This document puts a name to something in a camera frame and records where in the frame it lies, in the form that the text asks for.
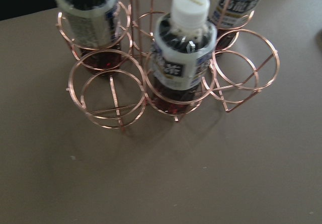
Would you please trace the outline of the front tea bottle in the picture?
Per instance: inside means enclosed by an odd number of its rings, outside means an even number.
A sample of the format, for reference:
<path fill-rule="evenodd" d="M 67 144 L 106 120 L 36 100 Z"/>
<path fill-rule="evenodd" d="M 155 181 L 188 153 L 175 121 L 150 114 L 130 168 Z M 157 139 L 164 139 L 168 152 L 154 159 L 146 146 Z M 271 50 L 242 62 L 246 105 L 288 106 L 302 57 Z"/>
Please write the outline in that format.
<path fill-rule="evenodd" d="M 217 39 L 208 19 L 210 0 L 172 0 L 169 13 L 155 26 L 151 67 L 157 108 L 183 114 L 206 73 Z"/>

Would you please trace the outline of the tea bottle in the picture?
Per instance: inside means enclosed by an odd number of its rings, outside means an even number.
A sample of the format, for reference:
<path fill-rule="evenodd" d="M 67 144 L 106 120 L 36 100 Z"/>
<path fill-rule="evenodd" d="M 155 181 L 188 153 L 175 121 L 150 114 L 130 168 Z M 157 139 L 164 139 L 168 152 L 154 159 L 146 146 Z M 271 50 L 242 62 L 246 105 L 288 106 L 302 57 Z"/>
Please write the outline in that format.
<path fill-rule="evenodd" d="M 217 39 L 208 19 L 210 0 L 172 0 L 169 13 L 155 26 L 151 67 L 157 108 L 183 114 L 206 73 Z"/>
<path fill-rule="evenodd" d="M 118 0 L 55 0 L 67 18 L 81 56 L 88 70 L 116 69 L 121 55 L 114 52 L 94 53 L 94 50 L 111 48 L 120 50 L 120 20 Z"/>
<path fill-rule="evenodd" d="M 235 39 L 237 32 L 249 20 L 261 0 L 210 0 L 209 20 L 217 29 L 216 51 L 227 48 Z"/>

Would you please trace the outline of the left tea bottle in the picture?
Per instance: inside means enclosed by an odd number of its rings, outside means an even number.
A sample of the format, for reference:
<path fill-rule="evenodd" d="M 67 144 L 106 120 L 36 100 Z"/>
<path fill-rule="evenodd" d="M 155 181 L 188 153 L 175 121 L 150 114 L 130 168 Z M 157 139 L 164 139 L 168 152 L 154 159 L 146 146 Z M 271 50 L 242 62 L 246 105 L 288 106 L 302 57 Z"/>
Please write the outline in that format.
<path fill-rule="evenodd" d="M 121 55 L 114 52 L 94 53 L 94 50 L 111 48 L 120 50 L 120 20 L 118 0 L 55 0 L 67 18 L 81 56 L 88 70 L 116 69 Z"/>

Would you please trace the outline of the right tea bottle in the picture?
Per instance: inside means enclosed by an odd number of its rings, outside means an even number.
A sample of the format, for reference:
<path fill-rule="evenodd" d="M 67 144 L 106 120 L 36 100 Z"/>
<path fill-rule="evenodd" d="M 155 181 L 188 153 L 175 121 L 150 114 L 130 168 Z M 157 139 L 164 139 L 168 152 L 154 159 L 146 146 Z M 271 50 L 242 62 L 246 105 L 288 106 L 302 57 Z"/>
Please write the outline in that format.
<path fill-rule="evenodd" d="M 217 29 L 216 51 L 227 48 L 235 39 L 237 32 L 249 20 L 261 0 L 210 0 L 209 20 Z"/>

